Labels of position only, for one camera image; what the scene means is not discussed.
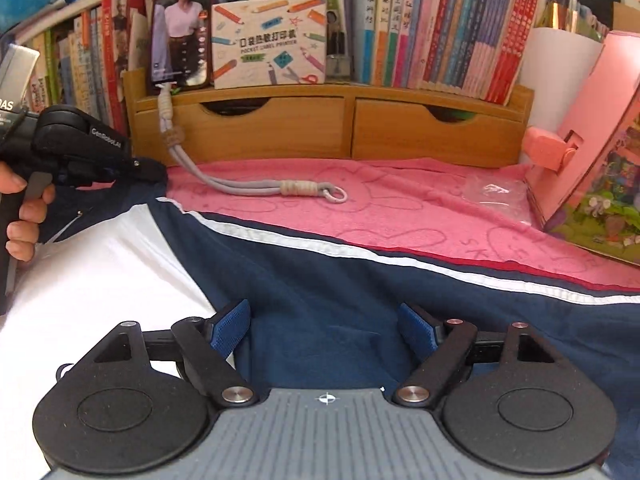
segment wooden desk organizer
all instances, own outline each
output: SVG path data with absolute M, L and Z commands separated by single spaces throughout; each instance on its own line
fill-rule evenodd
M 134 153 L 175 165 L 159 135 L 156 97 L 143 70 L 126 72 Z M 225 115 L 225 103 L 259 106 Z M 359 85 L 203 89 L 174 97 L 174 121 L 196 163 L 238 158 L 390 159 L 428 156 L 480 168 L 516 164 L 533 92 L 516 86 L 506 107 L 431 91 Z M 471 112 L 441 121 L 443 108 Z

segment pink box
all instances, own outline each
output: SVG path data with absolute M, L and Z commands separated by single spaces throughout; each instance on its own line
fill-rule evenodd
M 558 132 L 523 147 L 530 198 L 545 231 L 640 264 L 640 34 L 610 32 Z

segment metal screw cap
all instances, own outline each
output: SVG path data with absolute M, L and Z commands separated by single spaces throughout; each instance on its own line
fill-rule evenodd
M 254 393 L 244 386 L 230 386 L 222 391 L 222 398 L 232 404 L 243 404 L 253 396 Z
M 404 386 L 398 390 L 398 398 L 404 402 L 423 402 L 429 398 L 429 391 L 421 386 Z

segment drawer handle cutout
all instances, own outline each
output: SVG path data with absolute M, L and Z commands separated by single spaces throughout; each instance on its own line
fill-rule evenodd
M 476 114 L 455 108 L 445 108 L 444 106 L 424 105 L 433 117 L 441 123 L 463 123 L 473 119 Z
M 210 101 L 200 105 L 216 115 L 235 117 L 250 114 L 262 108 L 270 97 L 254 97 L 247 99 L 227 99 L 224 101 Z

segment woman on phone screen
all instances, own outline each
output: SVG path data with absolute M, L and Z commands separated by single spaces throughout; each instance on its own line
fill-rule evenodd
M 182 73 L 185 79 L 198 70 L 198 40 L 195 31 L 200 25 L 198 15 L 201 11 L 202 5 L 193 0 L 177 0 L 164 10 L 171 67 L 174 73 Z

